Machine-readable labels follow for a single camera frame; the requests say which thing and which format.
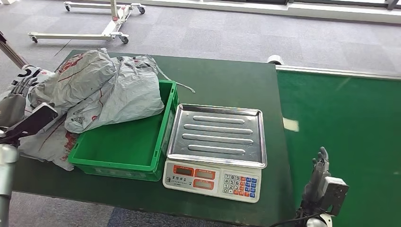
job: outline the grey carpet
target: grey carpet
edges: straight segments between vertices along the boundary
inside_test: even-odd
[[[0,5],[0,31],[29,63],[48,70],[73,49],[106,47],[112,52],[257,62],[279,54],[288,65],[401,75],[401,27],[392,25],[147,7],[144,15],[133,11],[123,25],[121,31],[130,35],[126,45],[118,39],[33,43],[28,32],[99,34],[110,20],[108,10],[67,12],[62,2],[21,0]],[[0,91],[4,91],[18,68],[2,52],[0,62]],[[10,221],[11,227],[227,226],[17,192]]]

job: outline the scale keypad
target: scale keypad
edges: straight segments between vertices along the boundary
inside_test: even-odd
[[[224,174],[223,193],[255,198],[258,179],[241,175]]]

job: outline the green plastic crate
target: green plastic crate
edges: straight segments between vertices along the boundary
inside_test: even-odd
[[[178,106],[174,81],[159,80],[161,114],[82,133],[68,161],[87,174],[158,181]]]

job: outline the green tabletop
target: green tabletop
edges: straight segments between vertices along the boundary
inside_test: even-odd
[[[400,226],[401,80],[364,79],[278,70],[296,206],[318,148],[349,191],[334,226]]]
[[[72,51],[69,56],[79,51]],[[115,56],[137,54],[109,53]],[[254,62],[154,56],[179,87],[181,103],[256,108],[263,111],[268,167],[260,199],[245,203],[164,188],[146,182],[67,172],[52,163],[22,158],[14,190],[244,225],[268,226],[294,216],[292,183],[274,65]]]
[[[277,103],[271,103],[273,68],[268,64],[154,56],[180,87],[182,103],[263,110],[268,167],[256,204],[228,201],[142,182],[67,172],[51,163],[23,158],[14,190],[232,223],[268,226],[292,218],[318,148],[329,152],[330,172],[350,186],[338,227],[398,226],[401,202],[401,81],[277,70],[284,117],[299,132],[285,130],[282,144]]]

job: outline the black cable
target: black cable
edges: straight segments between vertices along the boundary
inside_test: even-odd
[[[320,213],[316,213],[316,214],[310,215],[310,216],[306,216],[306,217],[303,217],[303,218],[295,218],[295,219],[290,219],[290,220],[277,222],[277,223],[275,223],[275,224],[273,224],[273,225],[271,225],[269,227],[276,227],[276,226],[279,226],[279,225],[282,225],[282,224],[286,224],[286,223],[289,223],[289,222],[295,222],[295,221],[301,221],[301,220],[305,220],[305,219],[314,218],[314,217],[317,217],[317,216],[319,216],[319,215],[321,215],[323,213],[324,213],[324,211],[322,211]]]

